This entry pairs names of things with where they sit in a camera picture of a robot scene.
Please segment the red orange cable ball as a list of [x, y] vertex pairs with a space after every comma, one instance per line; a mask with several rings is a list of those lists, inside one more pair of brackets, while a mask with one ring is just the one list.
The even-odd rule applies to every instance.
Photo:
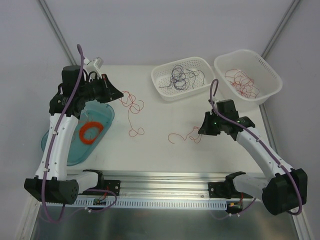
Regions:
[[191, 131], [185, 135], [176, 133], [176, 132], [172, 132], [167, 136], [167, 140], [171, 143], [171, 144], [175, 144], [174, 138], [180, 138], [182, 141], [187, 141], [190, 140], [195, 144], [199, 144], [202, 140], [202, 135], [198, 133], [198, 131], [200, 130], [200, 128], [198, 126], [193, 126]]

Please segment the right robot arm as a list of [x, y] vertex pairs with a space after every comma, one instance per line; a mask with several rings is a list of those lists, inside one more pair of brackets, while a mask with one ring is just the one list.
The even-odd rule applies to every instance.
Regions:
[[214, 102], [212, 106], [211, 111], [205, 112], [198, 134], [230, 136], [249, 153], [265, 176], [265, 180], [260, 180], [243, 171], [231, 173], [215, 194], [231, 199], [243, 193], [261, 200], [274, 216], [284, 212], [299, 215], [307, 202], [307, 173], [293, 168], [268, 146], [254, 122], [239, 116], [233, 100]]

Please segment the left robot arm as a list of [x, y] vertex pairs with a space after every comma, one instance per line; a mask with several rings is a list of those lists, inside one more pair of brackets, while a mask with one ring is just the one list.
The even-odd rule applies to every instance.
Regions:
[[72, 205], [79, 194], [90, 190], [99, 195], [105, 189], [100, 170], [83, 170], [67, 177], [67, 160], [74, 131], [86, 103], [113, 102], [124, 95], [108, 76], [91, 78], [79, 65], [65, 66], [62, 82], [49, 102], [49, 130], [40, 165], [33, 178], [26, 178], [24, 189], [39, 202]]

